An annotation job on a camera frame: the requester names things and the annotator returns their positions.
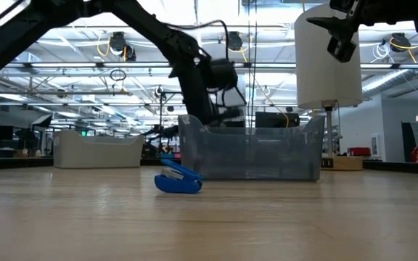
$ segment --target monitor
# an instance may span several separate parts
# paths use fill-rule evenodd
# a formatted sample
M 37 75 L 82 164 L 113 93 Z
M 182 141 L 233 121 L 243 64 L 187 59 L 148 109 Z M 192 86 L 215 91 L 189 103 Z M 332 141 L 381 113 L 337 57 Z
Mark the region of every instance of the monitor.
M 288 128 L 298 127 L 300 118 L 298 113 L 285 113 L 288 116 Z M 256 128 L 286 128 L 287 119 L 283 113 L 276 112 L 256 112 Z

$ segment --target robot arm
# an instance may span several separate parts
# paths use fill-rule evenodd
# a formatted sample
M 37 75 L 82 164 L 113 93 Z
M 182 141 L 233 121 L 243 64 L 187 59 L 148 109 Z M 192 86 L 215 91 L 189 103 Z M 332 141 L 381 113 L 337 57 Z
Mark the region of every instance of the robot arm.
M 0 27 L 0 70 L 52 28 L 103 12 L 113 13 L 159 48 L 173 67 L 170 76 L 179 79 L 187 112 L 202 124 L 212 122 L 218 111 L 207 89 L 236 86 L 232 63 L 212 60 L 193 37 L 159 22 L 137 0 L 32 0 Z
M 394 25 L 414 21 L 418 32 L 418 2 L 409 0 L 330 0 L 330 7 L 346 13 L 346 18 L 312 17 L 308 21 L 325 28 L 332 35 L 327 51 L 340 62 L 349 62 L 356 43 L 352 37 L 360 25 L 378 22 Z

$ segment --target wall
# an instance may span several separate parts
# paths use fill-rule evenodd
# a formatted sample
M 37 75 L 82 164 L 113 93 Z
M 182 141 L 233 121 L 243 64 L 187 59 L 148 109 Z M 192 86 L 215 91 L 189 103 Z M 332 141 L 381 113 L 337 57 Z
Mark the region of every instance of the wall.
M 27 128 L 32 122 L 43 115 L 44 114 L 37 111 L 22 110 L 19 107 L 10 107 L 9 112 L 2 112 L 0 110 L 0 125 Z
M 401 122 L 415 122 L 418 99 L 383 99 L 385 150 L 388 162 L 404 162 Z
M 372 146 L 372 136 L 380 135 L 380 157 L 385 160 L 385 142 L 383 141 L 382 98 L 372 97 L 357 107 L 341 108 L 340 153 L 347 152 L 350 147 Z M 338 124 L 337 111 L 334 111 L 334 125 Z

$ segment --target clear plastic bin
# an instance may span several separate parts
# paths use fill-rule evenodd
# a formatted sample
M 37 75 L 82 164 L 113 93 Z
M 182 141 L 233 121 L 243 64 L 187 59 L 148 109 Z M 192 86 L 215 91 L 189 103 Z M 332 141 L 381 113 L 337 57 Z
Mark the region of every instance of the clear plastic bin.
M 316 181 L 324 117 L 296 128 L 208 128 L 179 116 L 181 164 L 206 179 Z

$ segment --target stapler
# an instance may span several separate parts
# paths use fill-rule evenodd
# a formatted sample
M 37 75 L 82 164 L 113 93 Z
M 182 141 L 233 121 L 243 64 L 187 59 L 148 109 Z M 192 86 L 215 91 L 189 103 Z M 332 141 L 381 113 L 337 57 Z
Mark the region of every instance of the stapler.
M 166 193 L 196 194 L 202 188 L 202 176 L 169 159 L 161 162 L 167 166 L 154 177 L 158 189 Z

